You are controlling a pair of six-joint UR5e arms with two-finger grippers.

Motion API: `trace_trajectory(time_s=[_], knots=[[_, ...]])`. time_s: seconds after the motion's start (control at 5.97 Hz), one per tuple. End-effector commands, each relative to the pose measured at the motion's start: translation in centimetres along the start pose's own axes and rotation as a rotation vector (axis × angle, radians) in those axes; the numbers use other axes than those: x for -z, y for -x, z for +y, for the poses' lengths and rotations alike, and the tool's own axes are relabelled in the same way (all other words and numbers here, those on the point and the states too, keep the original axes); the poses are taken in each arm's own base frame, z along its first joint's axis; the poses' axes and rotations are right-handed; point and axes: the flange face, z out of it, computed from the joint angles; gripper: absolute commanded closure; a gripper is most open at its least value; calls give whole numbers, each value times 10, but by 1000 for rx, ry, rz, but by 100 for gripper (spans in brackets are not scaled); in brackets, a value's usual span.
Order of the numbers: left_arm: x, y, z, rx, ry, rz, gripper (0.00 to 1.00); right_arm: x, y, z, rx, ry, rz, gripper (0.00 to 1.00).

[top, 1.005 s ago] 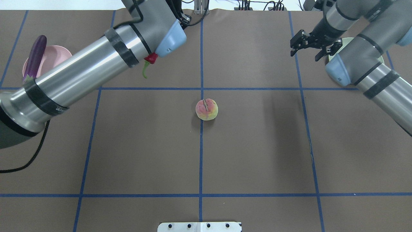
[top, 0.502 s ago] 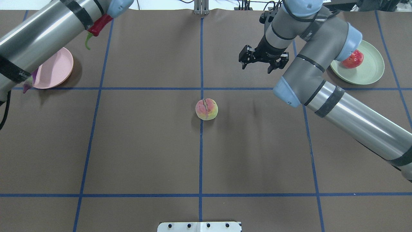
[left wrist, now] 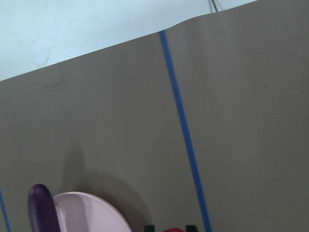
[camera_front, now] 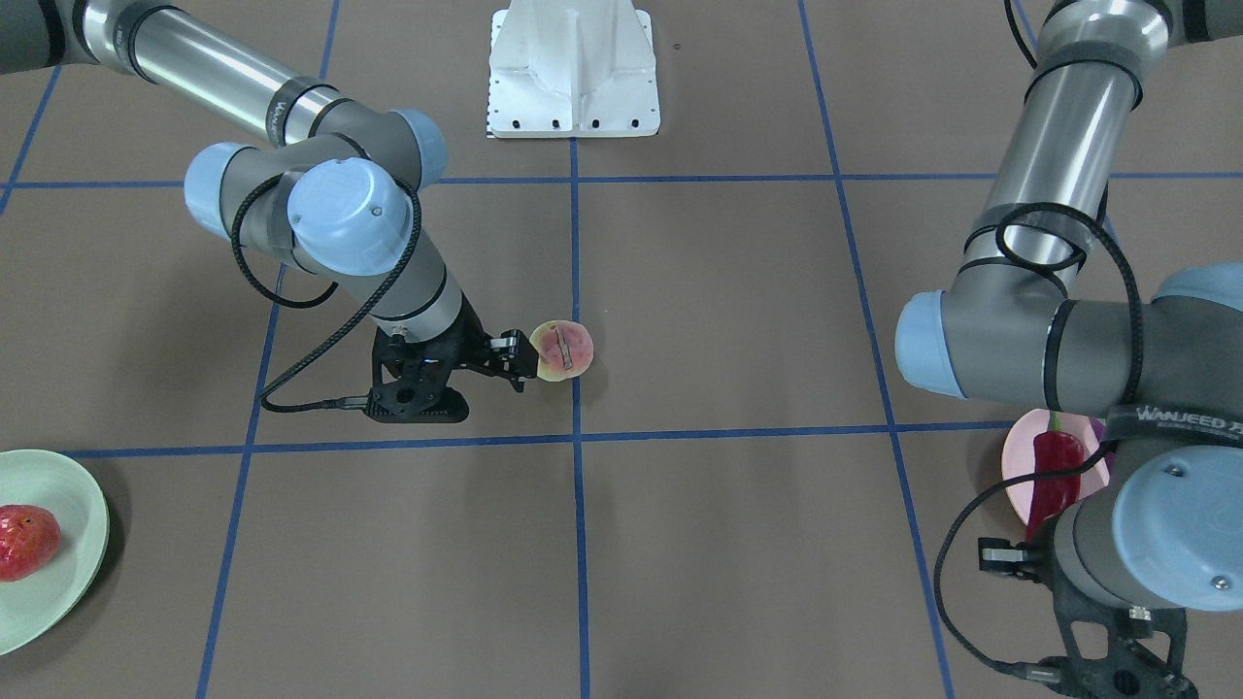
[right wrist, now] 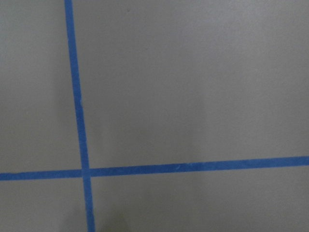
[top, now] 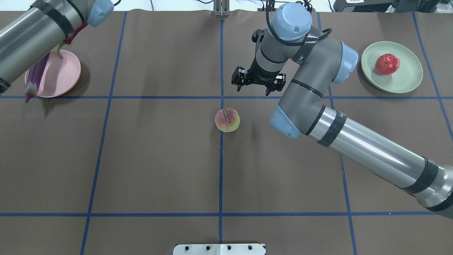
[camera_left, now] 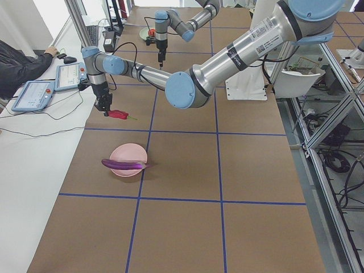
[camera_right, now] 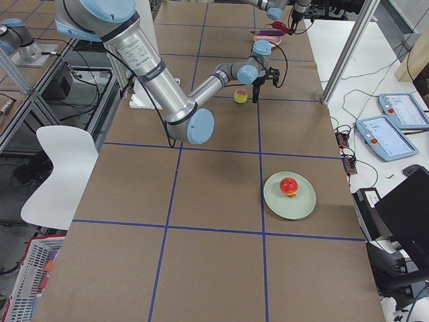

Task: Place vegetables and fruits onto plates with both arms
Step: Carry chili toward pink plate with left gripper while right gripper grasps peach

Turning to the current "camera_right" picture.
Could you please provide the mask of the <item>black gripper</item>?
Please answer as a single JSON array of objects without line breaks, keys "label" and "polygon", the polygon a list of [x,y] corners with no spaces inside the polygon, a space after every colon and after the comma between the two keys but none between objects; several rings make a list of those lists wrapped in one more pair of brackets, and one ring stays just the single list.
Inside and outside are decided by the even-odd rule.
[{"label": "black gripper", "polygon": [[292,10],[292,23],[290,26],[291,34],[295,34],[297,30],[297,25],[303,20],[304,14],[302,12]]},{"label": "black gripper", "polygon": [[252,102],[253,103],[257,103],[259,100],[259,93],[260,93],[260,88],[262,85],[264,85],[265,83],[265,77],[258,77],[256,78],[252,85],[253,85],[253,89],[252,89]]}]

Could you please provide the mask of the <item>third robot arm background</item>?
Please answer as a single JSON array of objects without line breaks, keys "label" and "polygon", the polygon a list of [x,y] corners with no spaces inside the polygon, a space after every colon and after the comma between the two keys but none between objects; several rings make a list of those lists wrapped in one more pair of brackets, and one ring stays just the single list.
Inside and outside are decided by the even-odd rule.
[{"label": "third robot arm background", "polygon": [[37,43],[22,20],[9,18],[1,21],[1,49],[16,66],[39,68],[48,59],[42,54],[45,49],[55,50],[56,46]]}]

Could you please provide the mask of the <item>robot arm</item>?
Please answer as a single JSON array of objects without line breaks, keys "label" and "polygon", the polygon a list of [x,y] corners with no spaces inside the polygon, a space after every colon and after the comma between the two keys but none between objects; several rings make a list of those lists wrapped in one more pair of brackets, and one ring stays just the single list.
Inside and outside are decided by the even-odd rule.
[{"label": "robot arm", "polygon": [[[277,21],[284,13],[286,6],[289,1],[272,1],[272,0],[244,0],[246,4],[250,4],[262,11],[266,12],[268,18],[273,21]],[[298,24],[304,19],[305,14],[307,13],[311,0],[297,0],[294,2],[290,18],[292,19],[292,24],[288,22],[288,31],[289,34],[295,34],[298,28]]]},{"label": "robot arm", "polygon": [[139,83],[160,104],[168,134],[175,140],[191,144],[208,141],[215,119],[202,105],[231,81],[250,85],[266,74],[271,44],[258,40],[246,60],[218,65],[199,87],[186,94],[141,29],[134,1],[56,1],[55,5],[60,33],[116,49]]}]

